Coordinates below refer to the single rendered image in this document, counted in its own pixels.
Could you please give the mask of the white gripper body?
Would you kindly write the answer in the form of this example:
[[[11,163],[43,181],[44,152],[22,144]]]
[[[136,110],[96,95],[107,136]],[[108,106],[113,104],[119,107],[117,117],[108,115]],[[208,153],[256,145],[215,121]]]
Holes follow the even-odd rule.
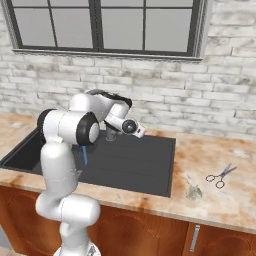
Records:
[[[139,122],[135,122],[135,124],[136,124],[136,129],[135,129],[135,132],[133,133],[133,136],[137,138],[142,138],[146,133],[146,128],[142,126]]]

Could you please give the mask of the black kitchen sink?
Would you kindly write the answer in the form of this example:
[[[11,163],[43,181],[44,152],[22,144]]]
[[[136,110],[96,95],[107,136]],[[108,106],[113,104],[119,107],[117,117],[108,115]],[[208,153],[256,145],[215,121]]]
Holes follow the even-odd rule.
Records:
[[[101,131],[95,144],[87,147],[88,164],[72,148],[79,181],[94,185],[168,197],[171,195],[176,140],[145,135],[119,135],[112,142]]]

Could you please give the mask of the blue narrow strip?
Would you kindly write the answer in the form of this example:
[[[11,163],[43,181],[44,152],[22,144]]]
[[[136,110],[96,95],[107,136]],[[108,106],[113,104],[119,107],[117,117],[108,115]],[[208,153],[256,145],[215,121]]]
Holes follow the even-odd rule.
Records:
[[[86,149],[86,147],[79,145],[78,146],[78,153],[83,156],[84,164],[87,165],[88,164],[88,156],[87,156],[87,149]]]

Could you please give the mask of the brown wooden cupboard door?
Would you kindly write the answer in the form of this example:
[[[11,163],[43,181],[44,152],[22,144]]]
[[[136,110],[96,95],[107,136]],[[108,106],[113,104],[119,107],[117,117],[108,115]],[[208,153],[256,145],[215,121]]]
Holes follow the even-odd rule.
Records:
[[[61,245],[60,224],[39,216],[38,193],[0,186],[0,224],[17,253],[52,256]]]
[[[102,256],[182,256],[187,230],[185,221],[104,205],[88,228]]]
[[[189,224],[182,256],[256,256],[256,234],[201,224],[195,250],[189,252],[195,225]]]

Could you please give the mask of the dark-framed window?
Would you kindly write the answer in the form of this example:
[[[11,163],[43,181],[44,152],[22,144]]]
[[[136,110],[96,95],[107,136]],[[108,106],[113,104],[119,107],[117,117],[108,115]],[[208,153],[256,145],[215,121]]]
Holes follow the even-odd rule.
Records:
[[[200,60],[212,0],[0,0],[16,52]]]

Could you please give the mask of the blue-handled grey scissors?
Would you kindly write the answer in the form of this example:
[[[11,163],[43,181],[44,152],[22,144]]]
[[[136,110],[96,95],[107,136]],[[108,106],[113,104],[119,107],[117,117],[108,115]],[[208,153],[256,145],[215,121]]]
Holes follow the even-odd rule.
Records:
[[[225,182],[223,181],[224,177],[236,169],[237,167],[231,167],[231,165],[228,165],[220,174],[209,174],[206,176],[205,180],[208,182],[216,181],[215,186],[218,189],[222,189],[225,186]]]

